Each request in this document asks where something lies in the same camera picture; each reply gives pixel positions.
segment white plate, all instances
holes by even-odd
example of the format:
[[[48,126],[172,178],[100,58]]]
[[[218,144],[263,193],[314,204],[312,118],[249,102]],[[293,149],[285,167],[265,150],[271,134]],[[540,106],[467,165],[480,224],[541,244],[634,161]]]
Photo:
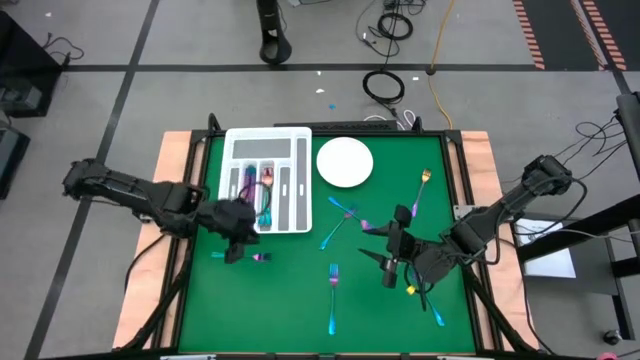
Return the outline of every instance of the white plate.
[[[362,184],[373,170],[373,156],[365,144],[354,138],[329,140],[318,151],[316,165],[329,184],[350,188]]]

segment wooden board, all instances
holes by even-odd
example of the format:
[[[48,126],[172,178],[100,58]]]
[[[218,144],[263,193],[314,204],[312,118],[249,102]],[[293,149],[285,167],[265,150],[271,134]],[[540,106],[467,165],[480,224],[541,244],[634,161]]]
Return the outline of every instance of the wooden board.
[[[160,155],[156,165],[153,181],[182,181],[186,158],[189,149],[191,132],[167,132],[164,135]],[[500,182],[495,167],[493,152],[486,132],[462,132],[464,152],[469,170],[473,197],[476,205],[490,205],[502,196]],[[192,182],[197,179],[197,170],[202,159],[202,146],[199,147],[194,166]],[[459,202],[464,204],[464,192],[458,168],[455,150],[451,153],[454,182]],[[136,254],[153,242],[159,235],[155,225],[143,225],[138,239]],[[513,241],[508,226],[502,226],[500,235],[503,239]],[[147,317],[158,304],[160,288],[169,252],[169,240],[159,244],[140,259],[131,273],[129,288],[125,295],[122,312],[113,346],[126,344],[144,324]],[[515,249],[502,246],[501,260],[498,265],[489,267],[491,285],[495,302],[507,317],[511,325],[520,333],[522,338],[531,346],[537,347],[537,341],[528,328],[525,312],[525,299],[522,277],[518,269],[518,258]],[[487,253],[488,259],[495,256],[495,242],[491,243]],[[480,327],[485,348],[492,348],[491,333],[488,317],[484,306],[478,304]],[[170,344],[171,330],[175,316],[175,301],[166,317],[161,344]],[[505,348],[510,349],[504,341]]]

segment green table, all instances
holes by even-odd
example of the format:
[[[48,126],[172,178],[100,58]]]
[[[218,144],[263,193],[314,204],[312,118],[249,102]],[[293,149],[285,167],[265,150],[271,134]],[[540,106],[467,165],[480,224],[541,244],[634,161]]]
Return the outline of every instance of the green table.
[[[385,253],[386,238],[365,235],[348,221],[326,250],[319,246],[343,216],[327,198],[355,204],[359,215],[381,226],[396,204],[410,207],[423,169],[432,171],[420,211],[409,231],[437,240],[451,225],[451,171],[442,136],[363,136],[374,158],[373,173],[353,189],[326,183],[315,168],[318,150],[331,136],[312,141],[313,227],[304,234],[264,235],[247,254],[273,253],[270,263],[241,260],[225,265],[212,259],[226,241],[200,230],[179,338],[180,352],[305,353],[472,353],[469,298],[454,269],[430,293],[446,323],[439,327],[431,311],[422,312],[418,296],[408,296],[400,275],[396,289],[381,285],[382,271],[358,248]],[[224,138],[213,139],[205,185],[217,194]],[[328,334],[331,288],[329,264],[340,267],[336,290],[337,333]]]

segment gray floor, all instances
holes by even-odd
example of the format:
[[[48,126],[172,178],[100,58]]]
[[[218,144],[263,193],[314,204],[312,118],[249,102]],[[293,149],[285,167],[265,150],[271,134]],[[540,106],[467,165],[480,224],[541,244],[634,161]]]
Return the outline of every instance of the gray floor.
[[[335,0],[291,8],[282,1],[291,63],[378,63],[362,46],[355,20],[368,0]],[[77,64],[127,64],[150,0],[22,0],[9,12],[40,42],[46,33],[67,36],[86,51]],[[429,1],[415,19],[414,36],[402,43],[392,63],[426,63],[447,2]],[[142,53],[143,64],[260,64],[253,1],[161,0]],[[365,14],[373,24],[379,10]],[[440,60],[457,64],[531,64],[510,0],[479,4],[460,0],[443,39]],[[149,178],[163,132],[203,128],[214,112],[224,128],[270,126],[275,122],[361,120],[387,116],[364,94],[360,71],[144,72],[133,79],[106,163]],[[397,72],[407,86],[399,110],[423,117],[425,128],[443,129],[424,72]],[[0,202],[0,355],[24,356],[77,204],[63,198],[60,182],[73,160],[93,157],[109,121],[124,73],[67,73],[49,115],[16,119],[31,145],[8,199]],[[627,73],[640,89],[640,73]],[[579,139],[580,121],[605,123],[619,94],[608,72],[440,72],[434,84],[456,128],[488,131],[503,180],[518,176],[540,153],[555,153]],[[394,85],[376,80],[374,91]],[[587,148],[569,162],[585,174],[601,158]],[[587,178],[589,196],[578,216],[589,215],[636,194],[640,187],[626,150],[617,152]],[[532,210],[563,214],[579,192],[543,199]],[[41,356],[108,351],[122,302],[123,277],[132,259],[139,224],[127,211],[92,206],[54,313]],[[617,244],[621,257],[627,244]],[[628,298],[640,296],[640,279],[625,281]],[[540,335],[557,352],[595,356],[638,347],[611,348],[599,340],[614,328],[609,298],[530,287],[530,303]],[[640,309],[632,308],[636,327]]]

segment white paper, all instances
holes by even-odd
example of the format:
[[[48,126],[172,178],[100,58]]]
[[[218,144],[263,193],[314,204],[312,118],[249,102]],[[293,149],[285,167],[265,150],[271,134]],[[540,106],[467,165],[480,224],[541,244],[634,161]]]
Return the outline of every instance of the white paper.
[[[551,224],[553,224],[553,221],[520,219],[516,221],[515,228],[516,232],[529,233],[544,230]],[[544,236],[547,233],[553,232],[558,229],[562,229],[562,224],[556,224],[543,234],[516,235],[516,240],[518,241],[520,246],[523,246],[539,237]],[[560,251],[554,252],[553,254],[549,254],[535,260],[527,261],[524,264],[524,271],[525,275],[532,276],[549,276],[561,278],[576,277],[576,271],[573,268],[573,261],[571,260],[571,253],[569,252],[569,249],[562,249]]]

